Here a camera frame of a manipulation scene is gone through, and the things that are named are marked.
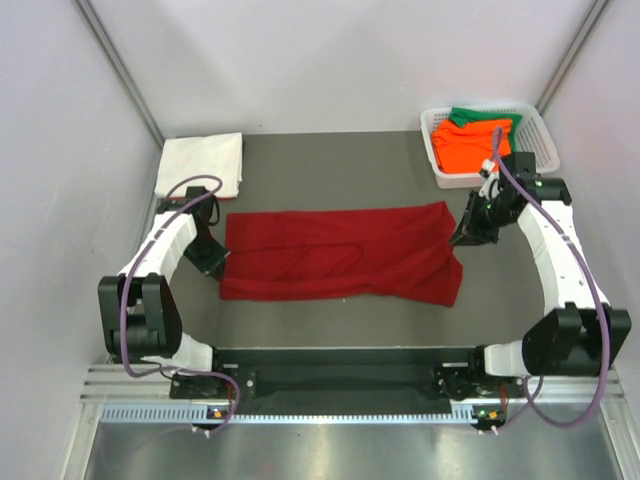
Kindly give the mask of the dark red t shirt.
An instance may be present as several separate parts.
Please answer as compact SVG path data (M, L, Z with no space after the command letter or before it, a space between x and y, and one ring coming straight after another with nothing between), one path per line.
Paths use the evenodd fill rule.
M302 301L362 294L451 307L463 267L444 202L420 206L233 213L222 299Z

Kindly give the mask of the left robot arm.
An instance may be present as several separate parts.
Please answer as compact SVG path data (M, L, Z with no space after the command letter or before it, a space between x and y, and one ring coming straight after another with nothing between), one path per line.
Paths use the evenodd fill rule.
M133 379L159 374L206 398L235 393L216 348L183 328L170 289L182 259L202 275L222 279L229 250L211 229L220 219L216 193L222 182L204 186L206 176L179 182L160 201L149 234L134 258L97 287L104 342Z

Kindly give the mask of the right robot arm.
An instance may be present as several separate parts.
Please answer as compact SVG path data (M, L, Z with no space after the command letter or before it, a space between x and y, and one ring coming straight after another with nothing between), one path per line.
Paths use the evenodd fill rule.
M560 178L544 178L531 152L483 163L485 182L470 193L451 246L495 244L515 224L527 239L540 278L542 318L520 340L481 345L466 368L435 370L441 393L487 396L523 376L597 377L610 369L631 330L627 310L611 306L586 261Z

